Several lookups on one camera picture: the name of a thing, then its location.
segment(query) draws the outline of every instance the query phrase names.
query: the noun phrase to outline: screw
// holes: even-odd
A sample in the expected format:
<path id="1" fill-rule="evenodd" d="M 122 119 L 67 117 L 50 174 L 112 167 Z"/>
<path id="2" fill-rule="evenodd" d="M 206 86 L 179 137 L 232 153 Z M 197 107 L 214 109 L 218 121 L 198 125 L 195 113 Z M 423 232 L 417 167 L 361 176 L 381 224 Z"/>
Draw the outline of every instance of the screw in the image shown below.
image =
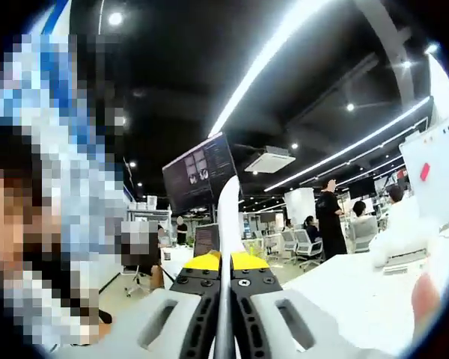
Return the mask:
<path id="1" fill-rule="evenodd" d="M 212 286 L 213 282 L 211 280 L 202 280 L 201 281 L 201 286 Z"/>
<path id="2" fill-rule="evenodd" d="M 251 282 L 247 279 L 242 279 L 238 282 L 239 286 L 249 286 L 251 284 Z"/>
<path id="3" fill-rule="evenodd" d="M 187 284 L 188 283 L 188 278 L 187 277 L 183 277 L 183 276 L 179 276 L 177 278 L 177 283 L 178 284 Z"/>

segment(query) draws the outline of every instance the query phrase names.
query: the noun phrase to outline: white desk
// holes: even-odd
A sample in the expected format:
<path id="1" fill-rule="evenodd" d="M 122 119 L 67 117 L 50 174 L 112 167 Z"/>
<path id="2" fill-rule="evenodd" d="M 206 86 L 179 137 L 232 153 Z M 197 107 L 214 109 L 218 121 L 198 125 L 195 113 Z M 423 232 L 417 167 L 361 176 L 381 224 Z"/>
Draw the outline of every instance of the white desk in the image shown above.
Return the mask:
<path id="1" fill-rule="evenodd" d="M 449 283 L 449 239 L 443 236 L 449 230 L 433 241 L 427 263 L 441 295 Z M 412 340 L 411 294 L 425 262 L 416 261 L 406 274 L 384 276 L 373 268 L 369 253 L 339 255 L 283 287 L 333 316 L 340 334 L 355 346 L 399 355 Z"/>
<path id="2" fill-rule="evenodd" d="M 178 246 L 175 248 L 162 248 L 161 251 L 162 268 L 173 278 L 176 278 L 181 272 L 181 269 L 183 269 L 183 266 L 193 258 L 193 248 Z M 165 260 L 165 252 L 171 255 L 170 260 Z M 166 274 L 163 274 L 163 279 L 165 282 L 165 289 L 170 289 L 173 282 L 171 282 Z"/>

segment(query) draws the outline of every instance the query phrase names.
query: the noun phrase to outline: red sticker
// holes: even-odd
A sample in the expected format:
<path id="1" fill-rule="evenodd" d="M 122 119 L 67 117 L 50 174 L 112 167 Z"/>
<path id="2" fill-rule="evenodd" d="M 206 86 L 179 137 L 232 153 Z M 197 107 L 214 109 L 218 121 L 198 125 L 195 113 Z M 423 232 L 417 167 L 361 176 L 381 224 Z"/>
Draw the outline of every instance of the red sticker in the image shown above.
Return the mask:
<path id="1" fill-rule="evenodd" d="M 429 166 L 428 163 L 424 163 L 424 166 L 422 167 L 421 171 L 421 180 L 425 181 L 427 178 L 427 175 L 429 174 L 431 166 Z"/>

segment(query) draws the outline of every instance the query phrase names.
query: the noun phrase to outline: black ceiling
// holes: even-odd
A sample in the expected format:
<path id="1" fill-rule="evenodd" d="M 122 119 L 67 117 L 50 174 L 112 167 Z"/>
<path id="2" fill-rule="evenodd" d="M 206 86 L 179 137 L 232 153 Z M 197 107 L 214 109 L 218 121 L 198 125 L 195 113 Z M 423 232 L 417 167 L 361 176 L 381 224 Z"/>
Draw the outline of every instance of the black ceiling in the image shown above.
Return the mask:
<path id="1" fill-rule="evenodd" d="M 132 171 L 136 197 L 166 196 L 162 167 L 207 137 L 292 3 L 105 0 L 101 35 L 96 37 L 101 1 L 73 2 L 70 33 L 79 35 L 79 49 L 83 49 L 78 55 L 80 68 L 86 69 L 87 80 L 94 83 L 101 106 L 108 108 L 105 116 L 113 117 L 113 108 L 122 108 L 126 118 L 123 154 L 127 161 L 137 163 Z M 407 34 L 403 45 L 413 63 L 409 69 L 414 87 L 411 100 L 404 101 L 388 53 L 370 20 L 352 0 L 331 1 L 281 47 L 224 125 L 247 200 L 243 205 L 271 205 L 303 180 L 357 156 L 430 114 L 428 106 L 422 108 L 327 167 L 263 192 L 356 142 L 428 96 L 423 54 L 428 41 L 406 24 L 404 16 L 398 17 L 394 7 L 389 10 L 397 31 Z M 113 27 L 107 19 L 115 11 L 123 14 L 124 21 Z M 352 112 L 346 110 L 350 102 L 355 105 Z M 292 150 L 292 143 L 299 148 Z M 385 162 L 386 154 L 397 154 L 399 143 L 395 141 L 330 176 L 345 180 L 361 168 L 371 169 Z M 276 174 L 244 172 L 252 147 L 265 145 L 289 149 L 295 162 Z"/>

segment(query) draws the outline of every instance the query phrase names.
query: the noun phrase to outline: air conditioning unit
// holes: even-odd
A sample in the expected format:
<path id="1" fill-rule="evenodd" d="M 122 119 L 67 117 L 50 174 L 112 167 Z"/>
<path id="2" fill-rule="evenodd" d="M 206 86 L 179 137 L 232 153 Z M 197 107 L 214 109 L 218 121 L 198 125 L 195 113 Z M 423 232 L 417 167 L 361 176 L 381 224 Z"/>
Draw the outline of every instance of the air conditioning unit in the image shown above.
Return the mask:
<path id="1" fill-rule="evenodd" d="M 284 148 L 266 146 L 264 150 L 256 153 L 251 164 L 245 169 L 246 172 L 258 172 L 261 174 L 273 174 L 278 172 L 295 158 L 290 156 L 288 150 Z"/>

